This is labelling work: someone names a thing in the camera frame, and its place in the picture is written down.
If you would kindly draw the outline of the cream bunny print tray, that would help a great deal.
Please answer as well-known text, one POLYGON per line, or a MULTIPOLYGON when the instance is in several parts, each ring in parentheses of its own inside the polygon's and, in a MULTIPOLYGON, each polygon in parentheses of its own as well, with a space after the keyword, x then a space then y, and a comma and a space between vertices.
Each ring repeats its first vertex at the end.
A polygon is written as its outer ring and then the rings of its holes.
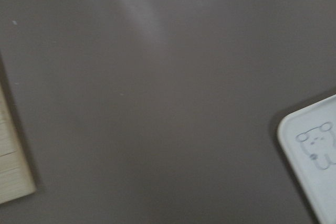
POLYGON ((278 141, 320 223, 335 223, 335 96, 288 114, 278 141))

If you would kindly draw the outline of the bamboo cutting board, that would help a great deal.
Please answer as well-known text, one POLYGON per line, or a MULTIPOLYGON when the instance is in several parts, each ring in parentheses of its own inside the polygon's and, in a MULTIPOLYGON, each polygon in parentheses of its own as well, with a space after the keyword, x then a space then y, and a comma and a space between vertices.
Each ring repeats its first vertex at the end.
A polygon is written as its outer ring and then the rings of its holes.
POLYGON ((24 134, 1 59, 1 204, 35 191, 34 176, 25 152, 24 134))

